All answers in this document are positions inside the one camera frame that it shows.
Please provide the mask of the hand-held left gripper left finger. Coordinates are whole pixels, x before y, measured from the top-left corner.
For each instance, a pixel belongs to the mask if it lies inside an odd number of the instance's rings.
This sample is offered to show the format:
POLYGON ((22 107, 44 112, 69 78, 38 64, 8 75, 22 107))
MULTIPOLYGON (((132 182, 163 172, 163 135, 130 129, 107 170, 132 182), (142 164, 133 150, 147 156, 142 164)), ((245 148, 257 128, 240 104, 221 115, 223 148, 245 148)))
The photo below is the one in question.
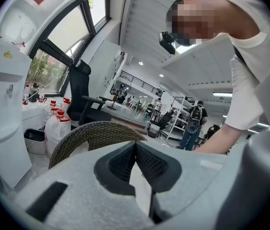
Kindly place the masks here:
POLYGON ((67 158, 29 183, 15 198, 34 230, 143 230, 152 220, 134 193, 111 193, 94 167, 103 156, 133 145, 123 142, 67 158))

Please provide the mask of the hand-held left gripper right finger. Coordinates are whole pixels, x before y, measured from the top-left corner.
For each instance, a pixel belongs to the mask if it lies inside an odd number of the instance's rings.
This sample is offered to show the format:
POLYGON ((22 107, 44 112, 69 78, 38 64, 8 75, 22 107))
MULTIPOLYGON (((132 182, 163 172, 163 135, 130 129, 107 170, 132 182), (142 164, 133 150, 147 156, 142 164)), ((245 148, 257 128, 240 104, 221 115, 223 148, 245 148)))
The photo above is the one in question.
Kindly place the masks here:
POLYGON ((136 143, 136 202, 154 222, 182 212, 218 175, 227 156, 136 143))

